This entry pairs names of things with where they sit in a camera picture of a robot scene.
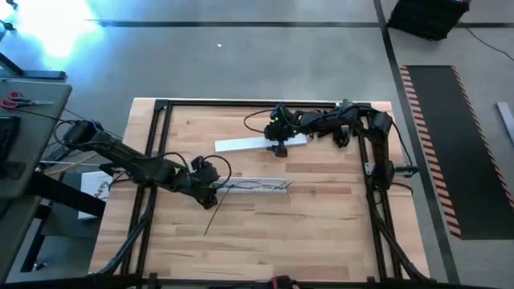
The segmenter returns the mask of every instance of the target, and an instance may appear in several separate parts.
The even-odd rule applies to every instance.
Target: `red scissors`
[[[9,100],[2,100],[0,102],[0,107],[5,109],[16,109],[22,108],[31,105],[42,105],[42,104],[53,104],[52,101],[40,101],[40,100],[29,100],[22,96],[19,92],[11,92],[9,95]]]

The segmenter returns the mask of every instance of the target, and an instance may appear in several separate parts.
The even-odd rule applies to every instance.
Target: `black box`
[[[429,40],[445,39],[471,0],[399,0],[388,27]]]

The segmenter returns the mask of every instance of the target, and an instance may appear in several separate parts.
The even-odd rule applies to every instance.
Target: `wooden tabletop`
[[[145,150],[154,102],[155,99],[135,99],[125,130],[124,143],[141,152]],[[393,115],[389,102],[371,104]],[[216,140],[259,136],[243,126],[243,117],[258,110],[262,108],[174,106],[165,151],[178,152],[191,161],[198,155],[213,154]],[[160,139],[163,118],[157,126],[156,140]],[[263,128],[268,122],[269,115],[264,113],[248,124]],[[145,275],[157,272],[159,278],[170,279],[248,280],[288,274],[303,281],[337,282],[377,277],[356,138],[342,149],[329,136],[310,140],[307,145],[289,148],[287,158],[275,157],[265,150],[220,155],[231,163],[236,177],[283,177],[294,181],[288,196],[229,193],[204,237],[214,209],[204,210],[191,197],[160,189]],[[393,162],[404,161],[394,130],[390,133],[390,158]],[[222,161],[210,161],[220,175],[227,175]],[[401,178],[395,181],[405,182]],[[135,195],[134,184],[114,185],[90,271],[104,267],[124,241]],[[397,240],[416,267],[428,276],[410,191],[392,186],[389,196]],[[389,250],[383,243],[387,270],[392,276]],[[131,272],[138,249],[139,243],[133,252]]]

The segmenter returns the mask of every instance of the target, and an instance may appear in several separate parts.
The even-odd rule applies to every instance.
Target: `metal ruler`
[[[212,183],[213,187],[225,182],[226,177]],[[217,189],[218,193],[287,193],[287,185],[290,182],[284,178],[276,177],[231,177],[222,188]]]

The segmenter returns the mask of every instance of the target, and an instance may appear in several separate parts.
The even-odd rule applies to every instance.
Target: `gray desk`
[[[7,80],[0,83],[0,100],[7,99],[7,94],[12,91],[21,92],[26,98],[33,100],[54,101],[55,103],[52,105],[21,109],[59,118],[71,93],[71,86],[60,83]],[[35,173],[36,165],[43,155],[57,123],[56,120],[5,109],[0,109],[0,116],[19,116],[21,118],[18,136],[10,150],[7,161],[26,164],[19,179],[0,180],[0,205],[4,207],[8,204],[3,218],[0,219],[0,235],[2,236],[0,242],[0,284],[2,284],[9,274],[33,217],[41,208],[42,197],[62,202],[76,209],[79,209],[80,206],[77,203],[81,203],[83,198],[86,202],[92,201],[93,203],[99,200],[90,200],[91,196],[85,193],[62,185],[40,173]],[[103,207],[96,208],[96,211],[103,212]]]

